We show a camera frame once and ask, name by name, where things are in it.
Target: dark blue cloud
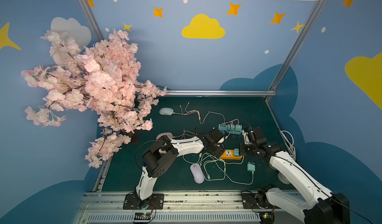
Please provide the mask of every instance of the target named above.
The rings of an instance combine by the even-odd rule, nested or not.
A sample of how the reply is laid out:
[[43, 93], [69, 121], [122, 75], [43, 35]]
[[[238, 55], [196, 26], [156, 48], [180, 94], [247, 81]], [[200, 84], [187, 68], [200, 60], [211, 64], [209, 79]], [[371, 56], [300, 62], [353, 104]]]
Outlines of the dark blue cloud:
[[84, 193], [91, 192], [98, 172], [91, 168], [84, 180], [61, 182], [33, 194], [0, 218], [0, 224], [73, 223]]
[[226, 81], [220, 90], [267, 90], [275, 78], [281, 64], [270, 67], [255, 78], [234, 78]]
[[[296, 104], [297, 93], [297, 78], [290, 67], [277, 88], [277, 95], [269, 102], [280, 128], [293, 134], [296, 161], [334, 193], [343, 193], [350, 201], [350, 208], [375, 224], [382, 223], [382, 194], [377, 191], [381, 190], [382, 181], [359, 159], [337, 146], [305, 143], [299, 125], [289, 116]], [[368, 222], [352, 213], [351, 223]]]

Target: light blue mouse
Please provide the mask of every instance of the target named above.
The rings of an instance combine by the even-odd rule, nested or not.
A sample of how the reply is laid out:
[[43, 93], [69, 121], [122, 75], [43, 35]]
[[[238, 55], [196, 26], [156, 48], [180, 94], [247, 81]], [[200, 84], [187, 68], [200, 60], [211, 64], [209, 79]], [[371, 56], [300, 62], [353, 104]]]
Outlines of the light blue mouse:
[[174, 114], [174, 110], [171, 108], [163, 107], [159, 110], [159, 113], [163, 116], [170, 116]]

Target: orange star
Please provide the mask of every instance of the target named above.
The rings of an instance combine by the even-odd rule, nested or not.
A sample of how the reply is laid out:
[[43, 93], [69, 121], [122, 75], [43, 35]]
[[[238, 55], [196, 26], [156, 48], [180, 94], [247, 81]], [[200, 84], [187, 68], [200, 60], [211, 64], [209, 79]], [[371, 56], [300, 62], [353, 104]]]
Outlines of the orange star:
[[270, 23], [278, 23], [278, 24], [280, 24], [281, 19], [284, 17], [284, 15], [285, 14], [278, 14], [278, 13], [276, 13], [275, 14], [275, 18], [272, 21], [270, 21]]
[[346, 5], [346, 7], [350, 7], [351, 3], [353, 2], [354, 0], [345, 0], [341, 5]]
[[162, 17], [162, 11], [163, 11], [163, 9], [157, 9], [156, 7], [154, 7], [154, 17], [159, 16], [159, 17], [163, 18]]
[[89, 2], [90, 6], [95, 7], [94, 4], [93, 4], [93, 0], [88, 0], [88, 2]]
[[231, 3], [231, 7], [230, 7], [230, 10], [228, 11], [227, 15], [230, 15], [230, 14], [234, 14], [234, 15], [238, 15], [238, 9], [240, 8], [241, 4], [238, 4], [238, 5], [234, 5], [233, 3]]

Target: orange power strip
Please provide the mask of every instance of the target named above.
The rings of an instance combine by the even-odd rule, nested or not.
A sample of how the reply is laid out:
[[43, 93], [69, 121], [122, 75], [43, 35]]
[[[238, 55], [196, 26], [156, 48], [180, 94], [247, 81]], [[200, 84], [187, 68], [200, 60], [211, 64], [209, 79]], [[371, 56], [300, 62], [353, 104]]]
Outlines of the orange power strip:
[[234, 156], [233, 150], [225, 150], [225, 152], [220, 156], [223, 160], [241, 160], [243, 156]]

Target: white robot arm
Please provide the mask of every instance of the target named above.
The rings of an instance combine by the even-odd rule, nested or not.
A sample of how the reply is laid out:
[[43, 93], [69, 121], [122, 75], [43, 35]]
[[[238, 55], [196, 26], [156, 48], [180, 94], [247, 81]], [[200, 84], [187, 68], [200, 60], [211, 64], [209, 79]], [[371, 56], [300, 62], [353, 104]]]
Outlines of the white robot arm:
[[[170, 145], [178, 150], [178, 155], [188, 155], [200, 153], [203, 148], [203, 142], [196, 136], [184, 140], [170, 140]], [[139, 185], [135, 188], [136, 192], [141, 200], [151, 197], [152, 190], [158, 177], [149, 177], [146, 167], [142, 167], [142, 175], [139, 180]]]
[[[143, 154], [142, 175], [136, 187], [138, 206], [148, 203], [157, 178], [165, 173], [174, 160], [182, 155], [206, 151], [220, 157], [225, 151], [218, 143], [222, 134], [214, 130], [204, 137], [173, 140], [162, 136]], [[259, 130], [248, 133], [250, 143], [241, 145], [240, 155], [260, 156], [282, 173], [301, 193], [305, 201], [283, 193], [272, 184], [258, 188], [259, 206], [277, 206], [305, 224], [349, 224], [349, 201], [341, 193], [334, 194], [299, 166], [276, 143], [268, 143]]]

